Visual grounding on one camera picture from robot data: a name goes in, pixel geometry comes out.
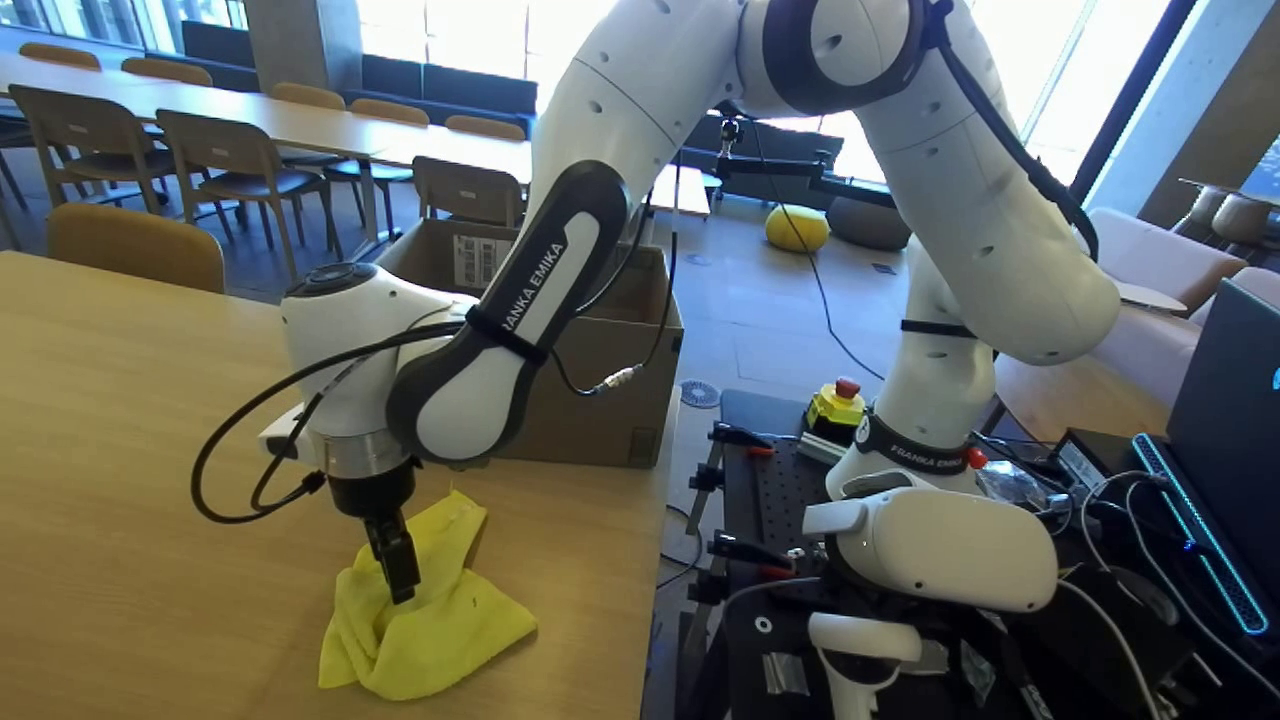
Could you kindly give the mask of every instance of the yellow towel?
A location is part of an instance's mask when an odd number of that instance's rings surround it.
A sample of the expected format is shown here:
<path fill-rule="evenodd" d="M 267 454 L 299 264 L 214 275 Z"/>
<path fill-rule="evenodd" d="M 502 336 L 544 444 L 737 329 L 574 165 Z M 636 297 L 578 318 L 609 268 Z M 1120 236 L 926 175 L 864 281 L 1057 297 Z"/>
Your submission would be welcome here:
<path fill-rule="evenodd" d="M 483 507 L 448 493 L 407 519 L 420 587 L 393 603 L 368 549 L 331 585 L 319 688 L 363 685 L 384 701 L 420 701 L 474 674 L 536 629 L 536 617 L 470 566 Z"/>

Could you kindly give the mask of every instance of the floor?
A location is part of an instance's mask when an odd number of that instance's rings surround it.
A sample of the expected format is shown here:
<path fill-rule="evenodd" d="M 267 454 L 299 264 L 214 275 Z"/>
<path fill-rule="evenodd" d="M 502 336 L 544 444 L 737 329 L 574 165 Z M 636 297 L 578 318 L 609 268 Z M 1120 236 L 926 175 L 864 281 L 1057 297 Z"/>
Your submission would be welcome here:
<path fill-rule="evenodd" d="M 44 253 L 48 194 L 32 156 L 9 151 L 32 211 L 0 194 L 3 228 L 0 249 Z M 809 400 L 821 383 L 849 376 L 877 396 L 880 376 L 895 352 L 895 318 L 903 304 L 903 268 L 893 253 L 864 253 L 828 241 L 811 261 L 764 242 L 764 204 L 725 198 L 718 216 L 652 216 L 649 242 L 667 249 L 678 272 L 678 308 L 684 318 L 684 355 L 673 388 L 673 430 L 655 474 L 667 480 L 663 566 L 652 617 L 652 661 L 645 720 L 663 720 L 678 706 L 678 618 L 689 609 L 684 578 L 700 555 L 684 531 L 693 507 L 689 474 L 707 454 L 707 427 L 718 396 L 761 391 L 780 400 Z M 418 221 L 418 194 L 397 194 L 397 224 Z M 336 186 L 336 224 L 343 249 L 358 253 L 360 216 L 352 193 Z M 224 241 L 229 291 L 254 300 L 280 300 L 289 289 L 286 264 L 267 249 L 259 221 Z M 323 268 L 319 211 L 307 211 L 307 242 L 299 268 Z M 706 537 L 721 523 L 721 505 L 706 511 Z"/>

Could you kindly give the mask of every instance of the cardboard box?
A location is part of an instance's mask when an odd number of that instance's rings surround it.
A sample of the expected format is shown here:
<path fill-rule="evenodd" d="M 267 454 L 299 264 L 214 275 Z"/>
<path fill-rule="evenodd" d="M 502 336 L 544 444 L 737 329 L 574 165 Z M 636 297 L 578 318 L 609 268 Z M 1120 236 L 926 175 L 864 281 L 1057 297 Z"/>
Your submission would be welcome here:
<path fill-rule="evenodd" d="M 424 221 L 379 264 L 424 289 L 479 291 L 507 249 L 513 241 L 504 232 Z M 663 255 L 639 249 L 606 300 L 578 315 L 554 348 L 578 388 L 649 360 L 645 372 L 618 391 L 583 400 L 563 388 L 555 360 L 549 355 L 534 381 L 526 424 L 502 454 L 625 467 L 655 464 L 681 339 L 684 329 L 678 300 L 667 300 Z"/>

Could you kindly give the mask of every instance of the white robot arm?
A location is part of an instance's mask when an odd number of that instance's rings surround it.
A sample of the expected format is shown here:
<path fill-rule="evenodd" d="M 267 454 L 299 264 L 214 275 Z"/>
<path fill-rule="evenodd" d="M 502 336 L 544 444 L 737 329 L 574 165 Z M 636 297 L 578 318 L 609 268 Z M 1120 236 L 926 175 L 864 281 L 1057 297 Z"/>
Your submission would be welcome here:
<path fill-rule="evenodd" d="M 360 383 L 313 411 L 330 480 L 343 487 L 339 507 L 375 515 L 373 541 L 406 550 L 397 515 L 411 459 L 464 464 L 513 437 L 526 388 L 594 291 L 627 216 L 706 107 L 727 95 L 756 117 L 854 107 L 864 118 L 895 207 L 921 236 L 921 264 L 938 261 L 938 272 L 914 275 L 910 311 L 947 322 L 964 315 L 982 344 L 1020 360 L 1090 352 L 1111 322 L 1118 289 L 1007 134 L 972 105 L 970 74 L 1002 107 L 986 41 L 952 0 L 621 0 L 540 117 L 530 221 L 479 304 L 460 311 L 456 336 L 330 376 L 323 388 Z M 460 308 L 387 272 L 323 275 L 286 300 L 298 365 L 387 329 L 368 311 L 317 311 L 319 304 L 406 308 L 393 311 L 406 329 L 428 308 Z M 893 381 L 877 407 L 880 427 L 893 427 L 889 444 L 869 444 L 854 464 L 903 464 L 895 441 L 926 454 L 947 452 L 964 444 L 978 407 L 988 407 L 972 339 L 943 360 L 921 352 L 902 355 L 903 383 Z M 384 566 L 393 595 L 411 595 L 418 576 L 397 576 L 393 558 Z"/>

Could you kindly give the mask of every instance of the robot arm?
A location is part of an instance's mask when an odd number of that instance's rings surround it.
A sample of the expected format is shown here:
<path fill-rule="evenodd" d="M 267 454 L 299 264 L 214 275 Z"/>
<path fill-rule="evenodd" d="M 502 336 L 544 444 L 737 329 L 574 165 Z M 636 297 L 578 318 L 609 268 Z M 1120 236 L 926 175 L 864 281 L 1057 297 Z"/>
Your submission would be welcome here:
<path fill-rule="evenodd" d="M 947 0 L 621 0 L 540 117 L 530 221 L 479 304 L 460 311 L 460 331 L 352 365 L 339 383 L 360 400 L 317 407 L 323 467 L 358 495 L 339 495 L 339 507 L 379 515 L 379 531 L 397 537 L 418 454 L 464 464 L 513 437 L 540 355 L 594 291 L 655 170 L 725 95 L 756 117 L 854 107 L 958 315 L 1024 360 L 1094 348 L 1111 322 L 1118 289 L 988 126 L 958 64 L 1002 98 L 970 9 Z M 448 300 L 387 272 L 349 272 L 286 300 L 289 344 L 307 365 L 323 344 L 379 339 L 387 318 L 375 315 L 418 322 L 435 304 Z M 384 566 L 397 595 L 411 592 L 411 576 Z"/>

